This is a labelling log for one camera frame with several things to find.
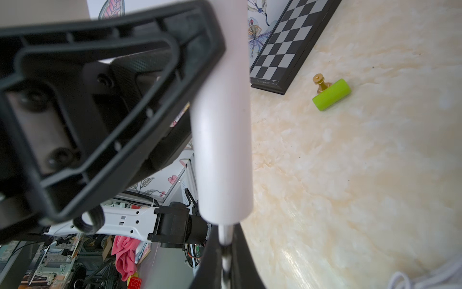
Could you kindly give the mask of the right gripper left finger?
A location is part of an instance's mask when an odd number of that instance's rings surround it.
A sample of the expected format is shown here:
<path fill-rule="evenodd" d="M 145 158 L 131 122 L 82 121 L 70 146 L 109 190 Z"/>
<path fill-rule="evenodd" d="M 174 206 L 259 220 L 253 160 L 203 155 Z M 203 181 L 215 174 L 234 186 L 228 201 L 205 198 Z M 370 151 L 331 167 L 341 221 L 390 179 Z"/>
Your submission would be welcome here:
<path fill-rule="evenodd" d="M 190 289 L 221 289 L 223 280 L 223 257 L 225 247 L 218 234 L 212 234 L 206 246 L 203 260 L 190 285 Z"/>

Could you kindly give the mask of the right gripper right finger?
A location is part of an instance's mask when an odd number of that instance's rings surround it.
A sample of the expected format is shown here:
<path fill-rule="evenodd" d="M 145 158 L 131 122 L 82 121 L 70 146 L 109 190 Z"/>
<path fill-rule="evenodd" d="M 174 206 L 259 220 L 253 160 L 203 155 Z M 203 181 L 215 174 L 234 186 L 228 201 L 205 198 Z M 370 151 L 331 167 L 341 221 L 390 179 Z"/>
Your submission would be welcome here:
<path fill-rule="evenodd" d="M 233 229 L 231 256 L 231 289 L 265 289 L 240 224 Z"/>

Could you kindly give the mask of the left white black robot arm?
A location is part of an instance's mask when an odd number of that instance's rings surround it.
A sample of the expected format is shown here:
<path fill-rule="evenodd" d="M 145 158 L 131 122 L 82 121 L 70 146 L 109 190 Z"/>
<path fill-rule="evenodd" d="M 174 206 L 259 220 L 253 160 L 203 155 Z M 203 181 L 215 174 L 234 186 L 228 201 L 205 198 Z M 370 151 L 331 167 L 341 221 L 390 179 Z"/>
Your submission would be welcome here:
<path fill-rule="evenodd" d="M 104 207 L 148 185 L 191 137 L 192 103 L 225 52 L 208 1 L 1 30 L 1 243 L 84 233 L 180 247 L 185 207 Z"/>

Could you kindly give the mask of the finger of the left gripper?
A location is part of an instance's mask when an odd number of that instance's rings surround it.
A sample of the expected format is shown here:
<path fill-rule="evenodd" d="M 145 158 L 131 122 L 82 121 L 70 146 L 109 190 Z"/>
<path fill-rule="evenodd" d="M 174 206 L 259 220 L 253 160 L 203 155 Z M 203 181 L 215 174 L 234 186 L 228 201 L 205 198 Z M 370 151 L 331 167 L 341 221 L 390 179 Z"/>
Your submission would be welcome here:
<path fill-rule="evenodd" d="M 1 95 L 12 92 L 18 116 L 35 112 L 40 122 L 53 120 L 58 104 L 47 101 L 39 88 L 89 95 L 112 132 L 154 87 L 161 89 L 159 104 L 178 90 L 190 102 L 224 51 L 209 1 L 113 19 L 6 28 L 1 30 Z"/>

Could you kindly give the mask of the white electric toothbrush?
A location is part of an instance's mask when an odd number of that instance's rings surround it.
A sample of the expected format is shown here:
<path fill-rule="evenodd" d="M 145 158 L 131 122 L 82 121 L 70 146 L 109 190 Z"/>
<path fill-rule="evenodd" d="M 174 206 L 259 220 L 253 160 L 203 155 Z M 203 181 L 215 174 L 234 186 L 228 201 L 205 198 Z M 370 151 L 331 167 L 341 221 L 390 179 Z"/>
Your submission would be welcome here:
<path fill-rule="evenodd" d="M 212 1 L 226 51 L 191 106 L 202 217 L 222 246 L 253 210 L 247 1 Z"/>

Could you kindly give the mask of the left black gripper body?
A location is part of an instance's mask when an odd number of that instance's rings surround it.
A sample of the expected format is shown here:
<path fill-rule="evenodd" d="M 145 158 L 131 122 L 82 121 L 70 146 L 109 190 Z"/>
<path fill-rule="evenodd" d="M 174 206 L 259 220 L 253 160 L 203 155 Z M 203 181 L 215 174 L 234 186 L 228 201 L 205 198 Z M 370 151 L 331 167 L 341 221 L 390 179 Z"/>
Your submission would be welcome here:
<path fill-rule="evenodd" d="M 2 242 L 67 221 L 97 233 L 106 222 L 102 202 L 168 166 L 191 139 L 189 114 L 172 125 L 188 101 L 183 90 L 159 104 L 161 89 L 150 89 L 112 132 L 89 95 L 38 92 L 57 101 L 53 120 L 20 117 L 14 94 L 1 95 Z"/>

